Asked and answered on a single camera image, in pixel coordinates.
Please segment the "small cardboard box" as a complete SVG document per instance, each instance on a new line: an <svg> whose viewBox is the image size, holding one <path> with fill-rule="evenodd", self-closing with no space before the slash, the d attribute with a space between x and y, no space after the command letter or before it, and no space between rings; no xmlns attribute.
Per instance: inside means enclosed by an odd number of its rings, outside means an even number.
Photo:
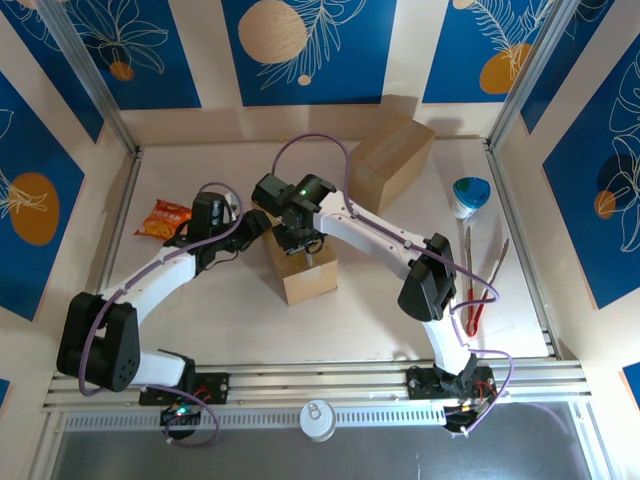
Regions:
<svg viewBox="0 0 640 480"><path fill-rule="evenodd" d="M329 240L314 255L314 266L310 267L305 252L286 255L278 245L273 231L262 236L267 258L267 279L276 293L289 305L296 305L337 288L338 259Z"/></svg>

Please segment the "large taped cardboard box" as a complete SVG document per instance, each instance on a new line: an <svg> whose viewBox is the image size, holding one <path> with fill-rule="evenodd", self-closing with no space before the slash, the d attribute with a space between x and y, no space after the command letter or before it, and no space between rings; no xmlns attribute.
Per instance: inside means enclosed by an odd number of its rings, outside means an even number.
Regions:
<svg viewBox="0 0 640 480"><path fill-rule="evenodd" d="M396 114L351 151L348 196L381 214L422 173L435 132L405 114Z"/></svg>

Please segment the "orange corn chips bag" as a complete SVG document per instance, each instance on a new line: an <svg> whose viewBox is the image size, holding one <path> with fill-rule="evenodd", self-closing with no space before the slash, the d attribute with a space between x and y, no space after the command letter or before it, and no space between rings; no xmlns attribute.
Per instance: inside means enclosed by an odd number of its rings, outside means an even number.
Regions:
<svg viewBox="0 0 640 480"><path fill-rule="evenodd" d="M166 241L178 227L191 219L192 210L180 204L157 199L151 213L134 232L135 235Z"/></svg>

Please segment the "white cup blue lid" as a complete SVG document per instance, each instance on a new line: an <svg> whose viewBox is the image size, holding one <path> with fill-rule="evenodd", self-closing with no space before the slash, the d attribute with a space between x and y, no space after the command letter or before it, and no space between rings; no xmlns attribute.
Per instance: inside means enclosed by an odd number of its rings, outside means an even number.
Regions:
<svg viewBox="0 0 640 480"><path fill-rule="evenodd" d="M491 195L489 182L478 177L460 178L454 182L452 190L452 212L458 220L471 217L487 203Z"/></svg>

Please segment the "silver tin can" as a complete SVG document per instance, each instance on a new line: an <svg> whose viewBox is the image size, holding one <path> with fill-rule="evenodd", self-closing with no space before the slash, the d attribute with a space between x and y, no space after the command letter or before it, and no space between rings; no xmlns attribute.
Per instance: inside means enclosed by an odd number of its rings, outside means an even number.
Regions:
<svg viewBox="0 0 640 480"><path fill-rule="evenodd" d="M312 400L300 412L300 428L314 442L324 442L334 434L337 416L333 407L324 400Z"/></svg>

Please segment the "grey metal panel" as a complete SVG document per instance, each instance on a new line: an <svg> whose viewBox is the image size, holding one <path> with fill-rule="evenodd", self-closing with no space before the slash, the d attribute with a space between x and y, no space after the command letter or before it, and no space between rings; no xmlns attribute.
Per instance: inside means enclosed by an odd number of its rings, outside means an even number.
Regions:
<svg viewBox="0 0 640 480"><path fill-rule="evenodd" d="M569 402L499 405L468 437L437 426L67 432L52 480L620 480L590 414Z"/></svg>

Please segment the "narrow aluminium side rail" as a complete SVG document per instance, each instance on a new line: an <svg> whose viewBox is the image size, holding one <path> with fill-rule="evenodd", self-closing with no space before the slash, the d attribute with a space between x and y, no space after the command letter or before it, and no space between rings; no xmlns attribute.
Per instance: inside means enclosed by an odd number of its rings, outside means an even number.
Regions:
<svg viewBox="0 0 640 480"><path fill-rule="evenodd" d="M501 165L499 155L488 144L485 145L485 153L540 329L549 337L548 345L551 351L550 356L556 360L563 360L564 355L556 338L550 307L544 298L542 287L539 284L524 236L523 224L517 212L513 194L508 185L507 176Z"/></svg>
<svg viewBox="0 0 640 480"><path fill-rule="evenodd" d="M121 188L117 197L115 216L107 222L107 243L104 249L104 257L96 281L95 291L99 292L109 286L114 269L116 256L124 231L124 226L129 213L133 193L138 180L144 149L137 147L135 154L126 163L126 177L120 182Z"/></svg>

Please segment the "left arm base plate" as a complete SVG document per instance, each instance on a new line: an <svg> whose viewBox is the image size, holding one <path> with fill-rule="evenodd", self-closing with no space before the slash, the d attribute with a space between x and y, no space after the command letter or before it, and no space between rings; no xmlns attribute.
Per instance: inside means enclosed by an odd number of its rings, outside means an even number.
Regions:
<svg viewBox="0 0 640 480"><path fill-rule="evenodd" d="M193 373L182 380L175 389L197 397L206 404L224 405L229 393L228 373ZM192 403L184 394L171 393L157 388L147 388L139 394L142 406L170 406L178 403Z"/></svg>

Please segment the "wide aluminium rail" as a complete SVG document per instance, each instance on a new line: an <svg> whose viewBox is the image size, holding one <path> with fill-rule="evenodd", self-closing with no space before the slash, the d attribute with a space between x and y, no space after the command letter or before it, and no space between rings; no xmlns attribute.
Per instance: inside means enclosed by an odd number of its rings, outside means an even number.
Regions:
<svg viewBox="0 0 640 480"><path fill-rule="evenodd" d="M276 365L205 366L206 373L226 372L229 380L221 388L231 406L296 406L320 398L340 405L372 402L389 404L409 399L406 371L411 362L315 363ZM577 361L553 358L519 359L513 371L504 360L492 359L495 383L511 380L503 399L568 400L591 396L591 388ZM102 392L85 397L77 382L54 375L43 401L46 411L124 409L138 404L140 391Z"/></svg>

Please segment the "aluminium frame post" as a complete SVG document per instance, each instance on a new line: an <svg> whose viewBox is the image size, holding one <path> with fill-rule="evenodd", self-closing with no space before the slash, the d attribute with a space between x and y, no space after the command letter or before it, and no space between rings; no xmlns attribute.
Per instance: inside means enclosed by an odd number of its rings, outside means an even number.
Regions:
<svg viewBox="0 0 640 480"><path fill-rule="evenodd" d="M541 73L564 34L581 0L554 0L552 10L533 43L525 63L507 95L492 129L486 150L495 153L516 120Z"/></svg>
<svg viewBox="0 0 640 480"><path fill-rule="evenodd" d="M130 157L137 158L139 146L126 127L114 97L61 3L58 0L34 0L34 4L67 63L115 138Z"/></svg>

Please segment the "red-handled metal tongs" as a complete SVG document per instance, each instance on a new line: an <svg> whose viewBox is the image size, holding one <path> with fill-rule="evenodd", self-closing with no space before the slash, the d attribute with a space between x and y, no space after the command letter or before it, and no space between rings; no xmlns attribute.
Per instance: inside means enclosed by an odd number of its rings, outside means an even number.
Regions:
<svg viewBox="0 0 640 480"><path fill-rule="evenodd" d="M473 256L472 256L472 234L471 234L471 227L467 226L466 227L466 231L465 231L465 243L464 243L464 248L465 248L465 257L466 257L466 261L467 261L467 267L469 270L472 270L473 267ZM509 251L509 247L510 247L510 239L507 238L502 246L502 250L500 253L500 256L498 257L498 259L494 262L492 271L491 271L491 276L489 278L488 283L490 285L493 285L496 281L496 278L498 276L498 273L500 272L500 269L504 263L504 260L507 256L507 253ZM474 289L474 284L473 284L473 280L469 279L467 281L467 301L473 301L475 297L475 289ZM466 326L465 326L465 331L466 334L469 337L474 337L479 329L479 322L480 322L480 318L482 316L482 312L484 309L484 305L481 304L480 306L469 306L468 307L468 313L467 313L467 322L466 322Z"/></svg>

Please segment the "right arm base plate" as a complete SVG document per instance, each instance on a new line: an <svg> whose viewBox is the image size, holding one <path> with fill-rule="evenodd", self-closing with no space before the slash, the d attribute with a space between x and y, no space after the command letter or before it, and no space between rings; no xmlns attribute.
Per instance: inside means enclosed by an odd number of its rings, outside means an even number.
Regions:
<svg viewBox="0 0 640 480"><path fill-rule="evenodd" d="M406 381L410 400L476 400L497 395L493 371L487 366L459 375L412 366L406 371Z"/></svg>

